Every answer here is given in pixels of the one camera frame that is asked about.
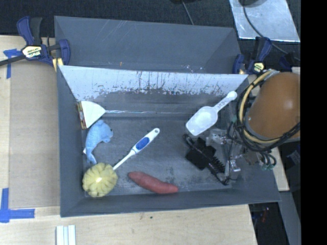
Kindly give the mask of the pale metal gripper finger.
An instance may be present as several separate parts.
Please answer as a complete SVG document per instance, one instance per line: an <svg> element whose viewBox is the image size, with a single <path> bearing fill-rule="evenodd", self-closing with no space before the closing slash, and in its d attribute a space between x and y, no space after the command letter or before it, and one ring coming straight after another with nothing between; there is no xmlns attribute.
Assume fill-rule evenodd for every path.
<svg viewBox="0 0 327 245"><path fill-rule="evenodd" d="M227 178L237 178L241 172L241 168L238 166L237 162L243 158L242 154L238 155L228 155L225 164L225 176Z"/></svg>
<svg viewBox="0 0 327 245"><path fill-rule="evenodd" d="M226 130L222 129L211 129L209 131L208 146L219 146L226 150L240 150L242 148L236 135L231 135Z"/></svg>

